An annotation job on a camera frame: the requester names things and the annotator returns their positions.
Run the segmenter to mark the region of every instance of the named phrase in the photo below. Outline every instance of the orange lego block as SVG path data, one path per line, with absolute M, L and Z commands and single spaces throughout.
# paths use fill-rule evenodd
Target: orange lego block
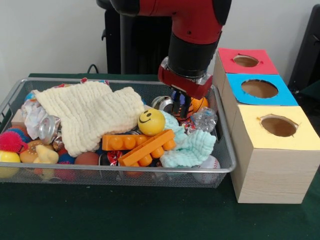
M 138 163 L 140 167 L 146 167 L 151 164 L 152 158 L 160 158 L 165 151 L 176 146 L 174 137 L 175 134 L 171 129 L 164 130 L 120 157 L 118 161 L 121 166 L 137 167 Z
M 102 136 L 102 150 L 131 150 L 143 144 L 149 138 L 146 135 L 104 135 Z

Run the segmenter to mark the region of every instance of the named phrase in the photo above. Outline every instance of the crumpled plastic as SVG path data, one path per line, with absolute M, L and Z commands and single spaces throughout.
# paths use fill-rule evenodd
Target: crumpled plastic
M 218 116 L 211 108 L 203 107 L 200 111 L 194 113 L 190 119 L 196 130 L 211 133 L 216 127 Z
M 21 107 L 24 125 L 29 136 L 35 140 L 39 137 L 40 123 L 48 116 L 46 110 L 35 99 L 28 99 Z

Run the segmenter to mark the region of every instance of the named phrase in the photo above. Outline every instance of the white wall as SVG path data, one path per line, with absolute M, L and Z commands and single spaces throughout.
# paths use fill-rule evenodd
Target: white wall
M 288 81 L 317 3 L 233 0 L 219 46 L 266 49 Z M 29 73 L 84 73 L 92 63 L 105 73 L 104 27 L 96 0 L 0 0 L 0 102 Z
M 0 101 L 30 73 L 107 72 L 96 0 L 0 0 Z
M 233 0 L 219 47 L 266 49 L 288 82 L 315 4 L 320 0 Z

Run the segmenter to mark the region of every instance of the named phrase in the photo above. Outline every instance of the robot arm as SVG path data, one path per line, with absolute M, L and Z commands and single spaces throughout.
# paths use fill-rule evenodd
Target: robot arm
M 201 99 L 212 84 L 207 68 L 217 48 L 232 0 L 110 0 L 129 16 L 170 16 L 172 34 L 168 57 L 159 67 L 159 80 L 184 94 L 185 115 L 190 97 Z

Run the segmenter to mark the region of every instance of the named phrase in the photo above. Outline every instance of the blue ball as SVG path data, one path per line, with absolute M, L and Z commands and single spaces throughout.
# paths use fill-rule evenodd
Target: blue ball
M 65 153 L 59 156 L 58 164 L 75 164 L 76 158 Z
M 26 136 L 25 133 L 23 131 L 21 131 L 19 128 L 10 128 L 7 130 L 7 132 L 15 132 L 15 133 L 19 134 L 22 141 L 26 144 L 31 142 L 31 138 L 29 136 Z

